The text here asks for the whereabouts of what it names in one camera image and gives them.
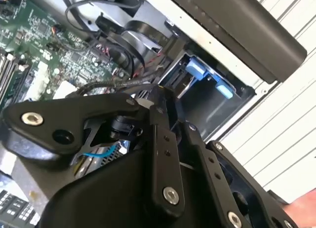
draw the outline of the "white garage door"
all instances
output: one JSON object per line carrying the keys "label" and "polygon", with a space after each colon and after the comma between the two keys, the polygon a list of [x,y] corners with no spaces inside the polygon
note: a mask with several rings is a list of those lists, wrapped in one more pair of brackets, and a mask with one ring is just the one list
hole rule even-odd
{"label": "white garage door", "polygon": [[258,1],[308,56],[222,143],[261,186],[291,203],[316,187],[316,0]]}

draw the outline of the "green circuit board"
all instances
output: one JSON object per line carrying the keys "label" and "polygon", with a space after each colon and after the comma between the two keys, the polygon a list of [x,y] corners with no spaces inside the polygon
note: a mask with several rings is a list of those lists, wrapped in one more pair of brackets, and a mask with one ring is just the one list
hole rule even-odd
{"label": "green circuit board", "polygon": [[[127,77],[96,48],[67,50],[52,33],[56,24],[29,0],[0,4],[0,111],[16,102],[53,99],[61,85],[67,91],[69,86],[112,79],[114,72]],[[87,46],[67,30],[60,38],[75,48]]]}

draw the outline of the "silver screw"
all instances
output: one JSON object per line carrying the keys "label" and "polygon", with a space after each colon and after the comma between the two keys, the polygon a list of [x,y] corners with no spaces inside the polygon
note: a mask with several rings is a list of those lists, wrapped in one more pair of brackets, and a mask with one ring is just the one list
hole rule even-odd
{"label": "silver screw", "polygon": [[127,99],[126,102],[129,103],[132,106],[135,105],[135,102],[133,100],[131,100],[131,99]]}
{"label": "silver screw", "polygon": [[293,226],[291,225],[290,222],[288,222],[287,220],[284,221],[285,225],[287,228],[293,228]]}
{"label": "silver screw", "polygon": [[44,122],[43,117],[35,112],[27,112],[21,117],[23,123],[31,126],[39,126]]}
{"label": "silver screw", "polygon": [[158,111],[160,114],[163,114],[163,109],[162,109],[162,108],[158,107],[158,108],[157,108],[157,111]]}
{"label": "silver screw", "polygon": [[215,143],[215,147],[218,149],[218,150],[222,150],[223,147],[219,144],[219,143]]}
{"label": "silver screw", "polygon": [[165,187],[163,189],[163,197],[172,205],[177,205],[179,202],[179,195],[172,187]]}
{"label": "silver screw", "polygon": [[239,217],[234,213],[234,212],[229,212],[228,213],[228,219],[229,221],[233,224],[235,228],[241,228],[241,220]]}
{"label": "silver screw", "polygon": [[190,123],[189,123],[189,128],[190,128],[192,131],[196,131],[196,129],[197,129],[193,124],[190,124]]}

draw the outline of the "blue wire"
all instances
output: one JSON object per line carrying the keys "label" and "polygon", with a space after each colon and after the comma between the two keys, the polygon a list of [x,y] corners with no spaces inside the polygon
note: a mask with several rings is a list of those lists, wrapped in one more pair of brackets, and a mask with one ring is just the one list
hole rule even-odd
{"label": "blue wire", "polygon": [[105,153],[101,153],[101,154],[84,153],[84,155],[86,155],[86,156],[92,156],[92,157],[98,157],[98,158],[108,157],[108,156],[110,156],[110,155],[115,151],[115,148],[116,148],[116,147],[117,147],[116,145],[112,145],[112,146],[110,147],[110,149],[109,149],[107,152],[105,152]]}

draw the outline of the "ram slot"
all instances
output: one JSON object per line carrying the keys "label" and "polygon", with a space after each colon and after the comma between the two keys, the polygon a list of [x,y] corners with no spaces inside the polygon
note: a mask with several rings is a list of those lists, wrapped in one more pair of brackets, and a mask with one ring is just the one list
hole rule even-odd
{"label": "ram slot", "polygon": [[18,70],[18,64],[4,58],[0,68],[0,104],[4,98],[4,95],[9,87],[9,83],[12,79],[14,71]]}

